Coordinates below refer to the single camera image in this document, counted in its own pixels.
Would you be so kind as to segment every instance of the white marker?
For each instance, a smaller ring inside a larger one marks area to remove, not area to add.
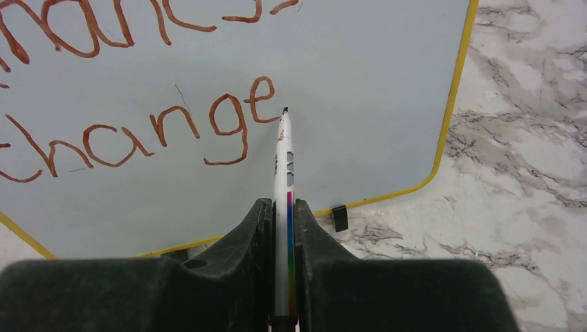
[[[294,262],[294,153],[287,107],[279,120],[273,206],[275,211],[275,289],[273,331],[295,331],[296,269]]]

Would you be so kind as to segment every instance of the black pen mark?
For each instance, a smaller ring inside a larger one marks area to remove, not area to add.
[[[192,113],[192,110],[190,109],[190,107],[188,106],[188,104],[186,103],[186,100],[183,99],[183,93],[181,93],[181,90],[179,90],[179,87],[177,86],[177,84],[175,84],[175,88],[177,89],[177,92],[179,92],[179,94],[181,95],[181,101],[183,102],[183,104],[186,106],[186,108],[188,109],[188,112],[190,112],[190,114]]]

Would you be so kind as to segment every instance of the brown handwritten word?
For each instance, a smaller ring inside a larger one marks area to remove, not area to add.
[[[267,86],[269,87],[269,94],[261,95],[261,96],[256,95],[257,89],[258,89],[259,85],[261,84],[261,82],[267,83]],[[260,101],[271,99],[273,97],[273,95],[275,95],[275,87],[273,86],[273,82],[271,81],[271,79],[269,77],[261,76],[261,77],[255,79],[255,81],[253,82],[253,84],[251,86],[251,92],[249,93],[249,98],[243,100],[243,102],[249,104],[251,114],[252,114],[255,122],[269,123],[269,122],[277,120],[279,118],[279,117],[275,117],[275,118],[270,118],[270,119],[261,119],[261,118],[259,118],[259,115],[257,114],[256,104]],[[215,118],[216,110],[217,110],[218,106],[226,100],[230,100],[231,103],[233,104],[233,108],[235,110],[235,113],[236,113],[236,115],[238,117],[238,121],[239,121],[237,128],[234,130],[231,130],[231,131],[220,130],[218,128],[218,124],[216,123],[216,118]],[[160,112],[160,114],[157,117],[155,117],[155,115],[152,115],[152,114],[149,116],[149,119],[151,121],[151,125],[153,126],[153,130],[155,131],[155,134],[159,138],[159,142],[162,147],[167,147],[167,145],[168,145],[167,142],[165,141],[163,120],[165,119],[165,117],[168,114],[170,114],[174,111],[180,111],[183,114],[183,116],[186,119],[186,122],[188,123],[190,130],[194,134],[194,137],[196,139],[200,138],[200,135],[198,133],[196,125],[192,119],[192,116],[190,115],[190,112],[188,112],[188,110],[184,109],[181,106],[173,106],[173,107],[170,107],[170,108]],[[212,103],[212,106],[210,107],[210,112],[208,115],[209,115],[208,119],[210,121],[210,125],[214,129],[214,132],[216,133],[216,135],[218,135],[218,136],[232,136],[237,133],[242,134],[242,153],[241,153],[241,156],[239,156],[238,158],[236,158],[234,160],[228,160],[228,161],[209,161],[207,158],[204,158],[204,163],[206,165],[214,166],[214,165],[233,165],[235,163],[239,163],[239,162],[243,161],[246,158],[246,155],[249,151],[249,144],[247,143],[248,130],[246,127],[246,122],[244,119],[244,114],[243,114],[243,110],[242,110],[242,106],[240,104],[240,101],[234,95],[230,95],[230,94],[226,93],[223,96],[216,99]],[[105,161],[94,154],[92,147],[90,145],[91,133],[95,130],[109,130],[113,133],[117,133],[118,130],[117,130],[117,128],[115,128],[113,126],[109,126],[107,124],[93,124],[90,127],[87,127],[84,130],[83,135],[82,135],[82,144],[84,146],[85,153],[80,148],[76,147],[75,145],[72,145],[71,143],[65,142],[63,140],[52,140],[48,144],[49,145],[49,155],[47,156],[47,154],[45,154],[43,149],[41,149],[41,147],[35,142],[35,140],[33,140],[33,137],[31,136],[31,134],[18,121],[16,121],[9,114],[6,114],[6,118],[21,132],[21,134],[24,136],[24,138],[26,139],[28,144],[31,147],[33,147],[33,149],[39,154],[39,156],[41,156],[41,158],[44,161],[45,165],[47,166],[49,172],[55,178],[58,177],[57,170],[55,168],[55,153],[56,153],[56,147],[58,145],[61,145],[63,147],[68,147],[69,149],[71,149],[75,153],[77,153],[80,156],[80,158],[82,159],[82,161],[84,162],[84,164],[88,168],[93,168],[93,165],[92,165],[90,159],[95,161],[96,163],[104,165],[104,166],[120,167],[124,163],[126,163],[135,154],[137,149],[145,157],[150,157],[155,154],[154,152],[148,152],[148,150],[145,148],[145,146],[138,140],[138,138],[129,129],[127,129],[125,127],[121,127],[120,129],[122,130],[122,133],[127,138],[129,138],[132,142],[131,151],[122,160],[120,160],[118,162]],[[0,149],[10,148],[10,147],[11,147],[10,143],[0,143]],[[29,176],[28,178],[15,178],[15,177],[8,175],[7,173],[5,173],[3,171],[0,171],[0,176],[3,176],[4,178],[7,178],[8,180],[16,182],[16,183],[28,183],[28,182],[31,182],[31,181],[35,180],[36,178],[38,178],[42,172],[43,172],[43,170],[39,169],[37,172],[35,172],[32,176]]]
[[[49,10],[51,7],[56,6],[61,2],[72,1],[76,2],[80,9],[81,13],[84,15],[84,19],[86,21],[88,34],[92,41],[92,49],[89,51],[82,51],[74,48],[72,45],[64,41],[61,37],[55,34],[51,27],[49,26],[48,17],[49,17]],[[134,45],[134,40],[132,39],[129,25],[127,23],[125,14],[123,12],[122,6],[120,4],[121,0],[112,0],[114,4],[114,11],[116,12],[116,17],[118,18],[118,24],[120,25],[120,29],[123,33],[123,37],[125,42],[118,42],[112,41],[106,37],[106,35],[102,32],[98,25],[98,20],[96,19],[96,15],[93,12],[93,9],[89,3],[89,0],[45,0],[43,2],[43,6],[41,8],[41,15],[37,15],[24,1],[22,0],[3,0],[0,2],[0,32],[8,43],[10,47],[10,52],[22,63],[29,64],[30,58],[28,53],[24,50],[22,45],[16,40],[14,35],[10,32],[8,27],[4,24],[4,20],[2,18],[2,10],[7,8],[8,6],[15,5],[19,6],[24,10],[24,12],[41,28],[43,33],[53,42],[55,45],[55,50],[60,51],[62,48],[65,48],[67,51],[77,55],[79,57],[84,58],[92,58],[100,53],[100,40],[108,46],[111,47],[121,47],[121,48],[128,48]],[[161,0],[163,4],[163,9],[167,18],[174,24],[191,30],[196,30],[203,33],[211,33],[216,31],[216,26],[199,26],[197,24],[192,24],[188,22],[181,21],[177,19],[173,10],[170,5],[170,0]],[[159,34],[161,35],[161,39],[167,45],[171,45],[171,40],[167,34],[167,30],[165,29],[165,18],[163,16],[163,11],[161,6],[159,5],[159,0],[150,0],[150,3],[153,5],[153,9],[155,11],[155,16],[157,18],[157,24],[159,26]],[[269,11],[270,14],[275,15],[281,10],[294,6],[298,3],[298,0],[287,0],[282,3],[279,3],[273,9]],[[262,1],[255,0],[255,14],[252,17],[244,17],[244,16],[223,16],[222,19],[224,21],[234,21],[234,22],[244,22],[244,23],[256,23],[259,22],[262,14]],[[0,67],[9,73],[10,67],[4,62],[2,58],[0,58]],[[6,84],[0,84],[0,88],[7,89],[9,86]]]

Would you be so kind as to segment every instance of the marble tabletop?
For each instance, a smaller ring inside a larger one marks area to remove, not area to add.
[[[481,0],[436,177],[320,223],[361,258],[481,261],[522,331],[587,331],[585,100],[587,1]],[[0,226],[0,268],[39,257]]]

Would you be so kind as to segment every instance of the black clip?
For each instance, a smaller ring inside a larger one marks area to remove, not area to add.
[[[348,214],[346,205],[333,207],[332,216],[334,218],[334,230],[336,232],[348,230]]]

